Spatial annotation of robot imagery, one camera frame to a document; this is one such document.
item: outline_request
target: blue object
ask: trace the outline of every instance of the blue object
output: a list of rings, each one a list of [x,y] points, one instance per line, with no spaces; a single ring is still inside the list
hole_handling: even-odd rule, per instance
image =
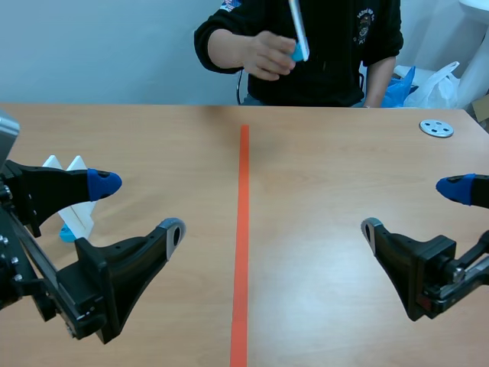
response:
[[[65,224],[63,228],[60,230],[60,238],[64,242],[75,242],[76,238],[73,232],[68,228],[68,226]]]
[[[416,67],[412,67],[404,79],[392,79],[387,87],[382,108],[393,109],[404,107],[404,101],[411,93]]]
[[[472,184],[476,174],[442,178],[436,189],[447,199],[464,205],[472,205]]]
[[[89,168],[86,172],[90,201],[97,201],[115,193],[122,186],[121,178],[112,172]]]
[[[294,60],[296,63],[298,63],[299,61],[304,60],[303,52],[300,49],[299,42],[297,42],[296,49],[295,49],[295,51],[292,54],[292,60]]]

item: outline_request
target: table surface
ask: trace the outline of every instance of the table surface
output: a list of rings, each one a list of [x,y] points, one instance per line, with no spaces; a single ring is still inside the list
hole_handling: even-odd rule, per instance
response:
[[[0,313],[0,365],[228,366],[240,127],[250,127],[248,365],[486,366],[489,293],[411,322],[360,231],[375,216],[418,240],[444,234],[458,254],[489,213],[435,190],[489,171],[489,135],[463,111],[205,106],[1,105],[21,123],[11,159],[87,165],[123,179],[94,212],[90,241],[145,235],[162,219],[188,233],[103,346],[44,323],[29,298]],[[423,119],[455,127],[423,134]],[[76,260],[54,216],[39,243],[58,268]]]

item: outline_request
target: blue gripper tip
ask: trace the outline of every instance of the blue gripper tip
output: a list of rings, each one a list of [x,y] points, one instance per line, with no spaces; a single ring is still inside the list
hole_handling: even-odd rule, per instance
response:
[[[117,174],[93,170],[92,168],[87,170],[87,181],[90,201],[111,196],[122,186],[122,180]]]
[[[472,184],[475,174],[442,178],[436,189],[447,199],[464,205],[472,205]]]

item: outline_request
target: blue plastic bag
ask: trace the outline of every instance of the blue plastic bag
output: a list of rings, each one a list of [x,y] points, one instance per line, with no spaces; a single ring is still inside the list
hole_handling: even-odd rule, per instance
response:
[[[392,79],[390,81],[382,101],[383,109],[404,107],[404,101],[411,92],[415,73],[416,67],[412,67],[404,79]]]

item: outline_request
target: robotic arm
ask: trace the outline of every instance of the robotic arm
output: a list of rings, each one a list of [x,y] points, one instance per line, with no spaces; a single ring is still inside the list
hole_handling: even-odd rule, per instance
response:
[[[146,236],[104,248],[77,239],[78,261],[58,271],[34,239],[40,226],[65,207],[112,195],[121,179],[92,169],[67,172],[7,161],[17,133],[18,124],[0,114],[0,310],[32,296],[45,321],[59,314],[72,337],[96,333],[108,343],[170,260],[185,224],[165,219]]]
[[[436,189],[457,203],[489,209],[489,176],[444,178]],[[375,218],[366,219],[361,230],[412,321],[425,315],[433,319],[476,288],[489,284],[489,256],[480,260],[489,252],[489,231],[456,259],[456,242],[443,235],[418,242],[390,233]]]

